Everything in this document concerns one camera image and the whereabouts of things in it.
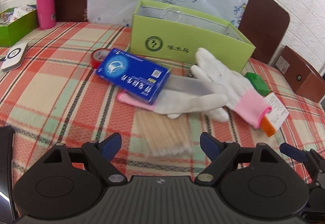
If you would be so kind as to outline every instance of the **round button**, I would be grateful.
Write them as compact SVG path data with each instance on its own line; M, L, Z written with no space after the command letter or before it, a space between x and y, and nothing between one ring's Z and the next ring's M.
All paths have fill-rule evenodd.
M22 50L21 48L16 48L16 49L12 50L12 51L8 54L7 58L8 58L8 59L14 58L16 55L18 55L18 54L20 53L21 50Z
M45 197L61 197L69 194L74 188L74 182L64 176L50 176L36 184L38 193Z
M108 177L108 180L113 182L113 183L119 183L122 182L124 180L124 176L123 175L111 175Z
M285 183L274 176L257 176L248 182L249 189L262 197L276 197L285 191Z
M200 174L200 175L198 175L198 180L200 180L202 182L211 182L213 180L213 175Z

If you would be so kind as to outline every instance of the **packing tape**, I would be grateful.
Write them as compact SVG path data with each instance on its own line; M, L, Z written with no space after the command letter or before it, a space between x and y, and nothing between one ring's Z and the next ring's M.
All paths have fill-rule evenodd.
M108 55L109 50L105 48L96 49L91 53L91 65L93 68L97 69L100 63L103 62L105 57Z

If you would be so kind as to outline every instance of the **brown wooden box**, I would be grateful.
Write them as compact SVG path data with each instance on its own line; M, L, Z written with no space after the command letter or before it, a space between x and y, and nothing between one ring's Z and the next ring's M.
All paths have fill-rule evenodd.
M276 67L297 95L320 102L325 95L325 81L310 63L285 46Z

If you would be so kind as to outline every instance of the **green box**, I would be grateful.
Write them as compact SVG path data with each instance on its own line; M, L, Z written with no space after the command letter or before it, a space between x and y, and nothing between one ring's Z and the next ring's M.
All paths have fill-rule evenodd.
M162 19L169 9L169 14L176 18L181 15L184 23ZM226 20L176 5L140 0L133 14L132 53L195 64L194 55L199 47L237 72L243 70L255 49Z
M14 8L5 10L3 13L12 13ZM22 16L7 26L0 26L0 46L13 46L25 35L38 27L36 10Z
M255 90L262 96L267 96L271 92L269 90L268 85L266 85L266 83L264 82L264 80L260 75L247 72L245 78L247 78L251 82Z

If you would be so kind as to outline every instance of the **white cotton glove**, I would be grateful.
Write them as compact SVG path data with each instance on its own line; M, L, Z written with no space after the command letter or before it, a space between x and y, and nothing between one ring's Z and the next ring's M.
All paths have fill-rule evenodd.
M200 70L197 71L197 73L194 76L198 80L201 80L201 81L204 80L206 82L213 83L211 81L211 79L208 78L208 76L205 73L201 73ZM225 90L225 87L224 86L222 86L222 87L215 87L214 91L219 91L219 93L221 93L221 94L227 94L227 91ZM218 122L227 122L229 120L229 114L223 108L218 108L218 109L214 109L214 110L211 110L211 111L203 112L203 114L207 115L210 119L216 120ZM171 115L168 115L168 117L170 119L173 119L173 118L177 118L178 116L173 117Z
M239 114L254 128L259 128L262 118L272 110L251 82L241 74L231 71L209 51L199 48L195 53L198 66L192 66L192 74L205 81L223 85L227 89L226 106Z
M225 93L222 85L175 75L170 75L168 80L170 81L152 105L143 103L126 92L120 93L117 100L158 114L170 114L168 116L172 118L178 117L181 113L218 109L227 102L227 96L220 94Z

